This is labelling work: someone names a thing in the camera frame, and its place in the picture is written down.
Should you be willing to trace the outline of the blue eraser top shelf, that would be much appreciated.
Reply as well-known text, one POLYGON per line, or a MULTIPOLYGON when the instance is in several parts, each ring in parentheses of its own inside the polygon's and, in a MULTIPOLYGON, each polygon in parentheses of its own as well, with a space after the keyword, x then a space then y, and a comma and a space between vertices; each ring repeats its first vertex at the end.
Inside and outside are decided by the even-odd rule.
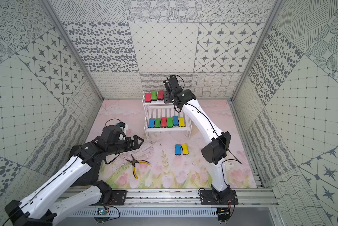
POLYGON ((182 145, 176 144, 175 145, 175 155, 181 155, 182 153, 182 145))

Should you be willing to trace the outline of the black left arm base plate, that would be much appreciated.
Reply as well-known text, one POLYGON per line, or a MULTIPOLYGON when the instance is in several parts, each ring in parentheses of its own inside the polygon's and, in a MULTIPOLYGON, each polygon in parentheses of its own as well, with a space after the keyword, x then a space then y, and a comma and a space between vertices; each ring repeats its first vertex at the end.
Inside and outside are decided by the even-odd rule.
POLYGON ((100 205, 109 206, 123 206, 125 204, 127 190, 111 190, 104 192, 98 203, 100 205))

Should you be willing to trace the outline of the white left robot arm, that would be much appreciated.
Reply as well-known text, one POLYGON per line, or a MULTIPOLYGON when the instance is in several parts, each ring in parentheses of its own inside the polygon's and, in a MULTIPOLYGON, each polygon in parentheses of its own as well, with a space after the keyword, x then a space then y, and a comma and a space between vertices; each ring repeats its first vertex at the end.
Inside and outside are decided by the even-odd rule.
POLYGON ((5 206, 8 221, 15 226, 54 226, 76 211, 92 204, 108 206, 124 200, 115 197, 112 188, 104 181, 97 181, 87 190, 58 202, 57 199, 80 177, 101 163, 106 157, 134 151, 144 140, 137 135, 128 137, 124 123, 103 128, 102 134, 81 146, 74 146, 73 156, 40 188, 21 201, 13 200, 5 206))

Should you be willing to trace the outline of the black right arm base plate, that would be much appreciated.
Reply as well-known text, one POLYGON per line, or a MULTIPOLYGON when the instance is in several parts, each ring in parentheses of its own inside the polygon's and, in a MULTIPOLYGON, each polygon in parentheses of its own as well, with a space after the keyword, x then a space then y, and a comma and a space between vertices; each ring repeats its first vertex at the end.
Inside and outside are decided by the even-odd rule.
POLYGON ((238 205, 237 194, 232 189, 218 192, 217 190, 204 190, 198 191, 201 205, 238 205))

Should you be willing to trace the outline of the yellow eraser top shelf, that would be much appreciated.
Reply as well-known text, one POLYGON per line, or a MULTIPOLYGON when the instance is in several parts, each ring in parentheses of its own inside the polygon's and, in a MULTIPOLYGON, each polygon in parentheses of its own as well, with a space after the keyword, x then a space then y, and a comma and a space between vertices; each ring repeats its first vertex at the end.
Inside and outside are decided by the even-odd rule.
POLYGON ((188 150, 187 144, 182 144, 181 145, 181 149, 182 149, 183 155, 188 155, 189 154, 189 150, 188 150))

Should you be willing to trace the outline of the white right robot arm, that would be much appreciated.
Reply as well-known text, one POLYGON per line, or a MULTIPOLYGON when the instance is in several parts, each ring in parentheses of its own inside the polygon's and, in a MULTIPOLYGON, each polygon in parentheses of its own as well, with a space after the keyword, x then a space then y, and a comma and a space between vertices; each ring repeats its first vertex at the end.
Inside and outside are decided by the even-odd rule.
POLYGON ((212 190, 217 193, 228 188, 227 179, 224 176, 223 162, 227 156, 231 135, 223 132, 208 117, 201 107, 196 96, 189 89, 179 85, 178 75, 169 75, 163 81, 169 98, 177 112, 184 112, 202 133, 205 147, 202 148, 204 159, 212 165, 212 190))

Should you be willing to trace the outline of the green eraser top shelf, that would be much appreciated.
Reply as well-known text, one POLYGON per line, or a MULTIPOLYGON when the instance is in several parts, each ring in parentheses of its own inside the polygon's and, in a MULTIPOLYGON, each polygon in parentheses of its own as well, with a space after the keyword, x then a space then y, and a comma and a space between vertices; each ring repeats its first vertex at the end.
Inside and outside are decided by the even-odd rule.
POLYGON ((156 100, 158 100, 158 92, 152 91, 151 92, 151 101, 156 101, 156 100))

